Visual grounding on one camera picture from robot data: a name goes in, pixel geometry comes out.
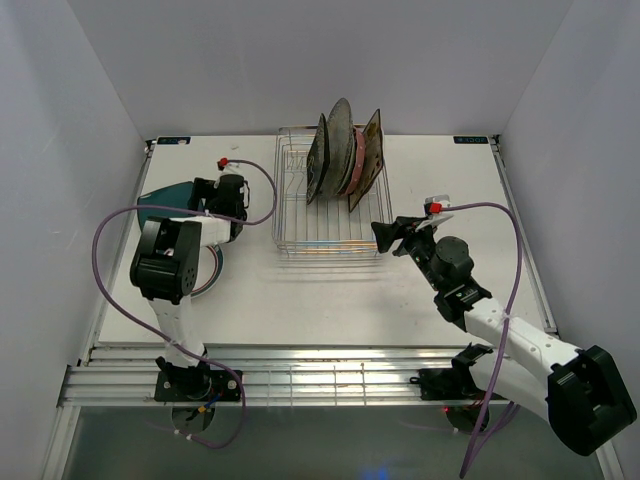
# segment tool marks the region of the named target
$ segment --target metal wire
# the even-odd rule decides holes
[[[347,197],[307,205],[307,155],[315,127],[283,127],[276,138],[275,181],[279,204],[273,240],[289,257],[340,259],[378,254],[371,222],[392,221],[389,183],[383,169],[353,212]]]

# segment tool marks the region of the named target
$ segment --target black label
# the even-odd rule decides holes
[[[453,143],[489,143],[487,137],[453,137]]]
[[[158,145],[189,145],[191,137],[160,137]]]

